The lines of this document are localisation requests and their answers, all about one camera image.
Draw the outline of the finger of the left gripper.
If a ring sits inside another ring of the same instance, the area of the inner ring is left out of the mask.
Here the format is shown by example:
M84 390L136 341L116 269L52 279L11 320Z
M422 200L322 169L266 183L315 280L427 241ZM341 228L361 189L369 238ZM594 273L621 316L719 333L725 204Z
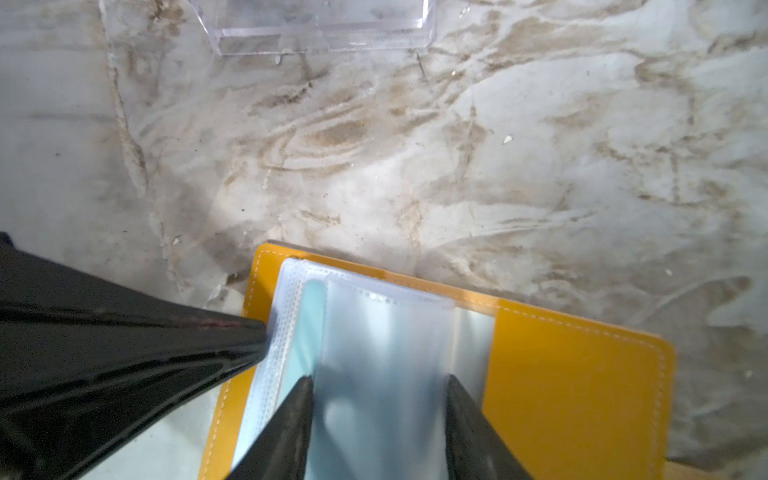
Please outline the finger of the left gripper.
M1 475L77 479L265 355L255 320L179 305L1 238Z

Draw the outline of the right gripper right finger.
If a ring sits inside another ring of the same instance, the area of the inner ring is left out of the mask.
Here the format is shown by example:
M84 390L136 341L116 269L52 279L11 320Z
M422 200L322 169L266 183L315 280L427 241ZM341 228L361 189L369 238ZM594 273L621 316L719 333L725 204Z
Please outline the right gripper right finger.
M531 480L453 374L446 387L445 436L449 479Z

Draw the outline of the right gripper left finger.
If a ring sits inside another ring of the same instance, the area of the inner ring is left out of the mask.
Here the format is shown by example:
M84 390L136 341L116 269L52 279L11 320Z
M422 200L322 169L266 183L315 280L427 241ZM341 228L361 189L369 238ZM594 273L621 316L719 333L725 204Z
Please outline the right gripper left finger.
M303 479L314 410L314 383L302 376L227 480Z

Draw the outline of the yellow leather card holder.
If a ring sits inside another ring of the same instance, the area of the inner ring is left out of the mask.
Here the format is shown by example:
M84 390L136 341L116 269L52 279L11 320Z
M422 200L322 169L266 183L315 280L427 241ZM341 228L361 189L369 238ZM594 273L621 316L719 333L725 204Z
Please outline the yellow leather card holder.
M455 375L536 479L658 479L675 354L658 336L273 243L243 306L265 359L221 389L200 466L223 479L302 376L303 479L445 479Z

